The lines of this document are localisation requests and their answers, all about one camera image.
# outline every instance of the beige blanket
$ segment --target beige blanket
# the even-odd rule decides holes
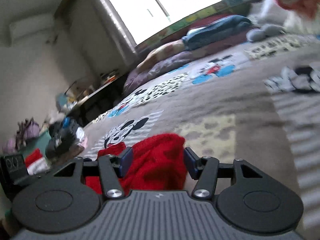
[[[250,47],[252,44],[243,44],[197,60],[138,90],[185,72],[191,75],[216,57],[242,53]],[[317,240],[320,236],[320,94],[271,95],[264,80],[278,76],[284,66],[320,62],[319,52],[320,45],[312,44],[265,60],[247,61],[228,76],[198,85],[193,85],[187,76],[171,93],[86,126],[89,146],[81,156],[95,159],[106,139],[107,144],[123,141],[132,146],[155,134],[178,133],[199,156],[214,156],[222,163],[243,158],[298,193],[305,205],[298,232],[306,239]],[[301,104],[301,100],[310,104]],[[310,107],[318,119],[304,115]],[[190,191],[195,183],[188,176],[185,188]],[[228,180],[218,180],[216,193],[229,184]]]

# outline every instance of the black circular joint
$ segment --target black circular joint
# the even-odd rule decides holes
[[[220,214],[234,226],[258,234],[294,229],[303,213],[298,195],[273,179],[243,179],[217,199]]]
[[[89,222],[99,211],[99,196],[72,177],[42,178],[19,192],[12,212],[27,229],[63,233]]]
[[[62,190],[50,190],[36,198],[36,206],[47,212],[58,212],[72,204],[72,195]]]

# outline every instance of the gray plush toy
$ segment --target gray plush toy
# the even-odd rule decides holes
[[[284,34],[283,27],[275,24],[265,24],[261,29],[252,29],[247,33],[249,42],[263,41],[267,37]]]

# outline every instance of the bed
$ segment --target bed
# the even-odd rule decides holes
[[[213,156],[222,163],[245,159],[298,193],[305,206],[298,232],[317,240],[320,95],[273,93],[265,81],[280,76],[285,66],[320,67],[320,44],[317,38],[308,38],[292,51],[250,60],[252,55],[245,51],[258,45],[240,44],[142,85],[104,118],[84,128],[88,147],[80,156],[95,160],[105,144],[122,141],[132,146],[152,135],[177,133],[199,156]],[[234,65],[231,72],[199,79],[209,61],[224,57]],[[130,128],[123,129],[128,121]],[[190,191],[195,183],[187,175],[185,189]],[[216,193],[229,184],[220,179]]]

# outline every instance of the blue pillow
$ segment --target blue pillow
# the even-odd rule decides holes
[[[248,18],[241,15],[231,15],[215,21],[203,29],[187,34],[182,37],[182,41],[186,50],[195,50],[236,35],[250,26],[251,21]]]

